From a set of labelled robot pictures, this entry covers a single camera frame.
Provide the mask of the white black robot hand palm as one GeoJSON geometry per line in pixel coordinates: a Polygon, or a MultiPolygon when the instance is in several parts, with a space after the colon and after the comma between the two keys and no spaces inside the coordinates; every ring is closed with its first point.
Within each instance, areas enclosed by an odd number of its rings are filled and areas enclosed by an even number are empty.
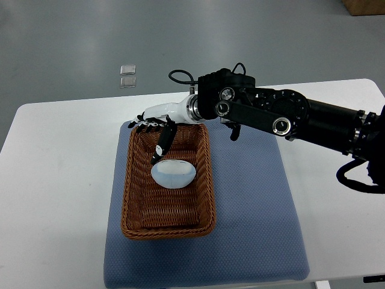
{"type": "Polygon", "coordinates": [[[166,104],[155,105],[144,110],[143,119],[158,119],[166,121],[168,116],[176,124],[199,124],[200,116],[194,111],[197,95],[189,95],[181,102],[169,102],[166,104]]]}

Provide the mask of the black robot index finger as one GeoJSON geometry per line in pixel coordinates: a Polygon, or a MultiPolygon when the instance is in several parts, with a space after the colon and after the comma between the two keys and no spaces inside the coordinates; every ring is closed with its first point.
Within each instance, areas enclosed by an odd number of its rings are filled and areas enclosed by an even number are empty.
{"type": "Polygon", "coordinates": [[[156,123],[154,124],[154,131],[158,132],[165,126],[165,123],[156,123]]]}

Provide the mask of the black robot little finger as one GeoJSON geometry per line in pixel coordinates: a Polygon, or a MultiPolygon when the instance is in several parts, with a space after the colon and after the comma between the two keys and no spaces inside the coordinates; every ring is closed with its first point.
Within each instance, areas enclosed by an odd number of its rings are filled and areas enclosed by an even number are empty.
{"type": "Polygon", "coordinates": [[[137,116],[135,119],[129,122],[128,128],[133,128],[137,125],[142,125],[144,122],[143,116],[137,116]]]}

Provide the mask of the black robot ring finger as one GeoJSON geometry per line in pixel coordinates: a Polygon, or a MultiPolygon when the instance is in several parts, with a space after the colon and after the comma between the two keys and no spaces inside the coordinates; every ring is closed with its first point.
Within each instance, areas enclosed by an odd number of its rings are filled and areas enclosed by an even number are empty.
{"type": "Polygon", "coordinates": [[[138,123],[136,132],[149,132],[149,123],[148,122],[138,123]]]}

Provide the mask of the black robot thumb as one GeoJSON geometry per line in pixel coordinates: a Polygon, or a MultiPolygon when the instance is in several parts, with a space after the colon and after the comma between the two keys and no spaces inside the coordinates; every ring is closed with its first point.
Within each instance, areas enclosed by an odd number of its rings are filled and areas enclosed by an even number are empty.
{"type": "Polygon", "coordinates": [[[171,120],[169,116],[166,116],[166,124],[164,125],[159,136],[158,143],[155,147],[155,152],[150,160],[151,164],[156,164],[157,162],[161,161],[162,158],[168,153],[173,144],[176,133],[176,122],[171,120]]]}

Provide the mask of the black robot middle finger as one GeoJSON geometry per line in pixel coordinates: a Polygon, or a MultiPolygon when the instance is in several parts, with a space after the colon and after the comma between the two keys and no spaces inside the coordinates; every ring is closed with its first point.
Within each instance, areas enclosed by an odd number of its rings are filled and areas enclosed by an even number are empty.
{"type": "Polygon", "coordinates": [[[146,133],[151,132],[156,128],[156,123],[150,122],[147,124],[146,133]]]}

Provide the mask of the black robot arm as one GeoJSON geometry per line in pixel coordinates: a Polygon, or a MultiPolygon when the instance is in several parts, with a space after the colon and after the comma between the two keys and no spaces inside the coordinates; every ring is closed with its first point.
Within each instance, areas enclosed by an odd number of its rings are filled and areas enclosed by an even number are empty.
{"type": "Polygon", "coordinates": [[[344,186],[363,193],[384,193],[384,115],[366,113],[307,99],[290,89],[256,87],[256,81],[235,69],[186,80],[189,95],[145,109],[129,124],[140,131],[161,136],[151,163],[170,150],[177,127],[197,125],[220,118],[238,139],[248,126],[287,140],[303,140],[352,156],[336,174],[344,186]]]}

